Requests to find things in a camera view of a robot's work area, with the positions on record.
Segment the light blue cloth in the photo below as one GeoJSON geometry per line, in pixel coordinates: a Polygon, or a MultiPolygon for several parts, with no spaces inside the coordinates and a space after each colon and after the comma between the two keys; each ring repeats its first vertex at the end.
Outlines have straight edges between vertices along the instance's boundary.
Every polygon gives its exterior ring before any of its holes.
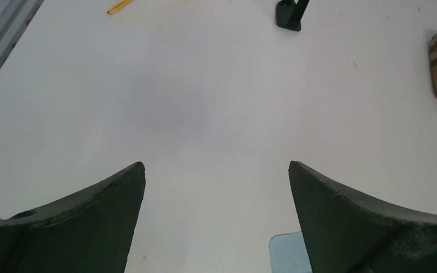
{"type": "Polygon", "coordinates": [[[311,273],[302,232],[279,234],[269,242],[272,273],[311,273]]]}

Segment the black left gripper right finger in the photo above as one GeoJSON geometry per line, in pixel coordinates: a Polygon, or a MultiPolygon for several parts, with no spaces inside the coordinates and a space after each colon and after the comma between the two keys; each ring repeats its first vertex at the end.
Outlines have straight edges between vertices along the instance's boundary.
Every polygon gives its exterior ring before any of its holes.
{"type": "Polygon", "coordinates": [[[288,168],[313,272],[437,272],[437,214],[380,200],[301,162],[288,168]]]}

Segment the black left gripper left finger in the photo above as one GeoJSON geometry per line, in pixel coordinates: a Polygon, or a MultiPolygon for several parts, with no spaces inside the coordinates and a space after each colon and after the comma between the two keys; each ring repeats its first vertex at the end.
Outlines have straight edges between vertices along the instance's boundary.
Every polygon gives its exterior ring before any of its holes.
{"type": "Polygon", "coordinates": [[[124,272],[145,186],[145,166],[136,162],[0,219],[0,272],[124,272]]]}

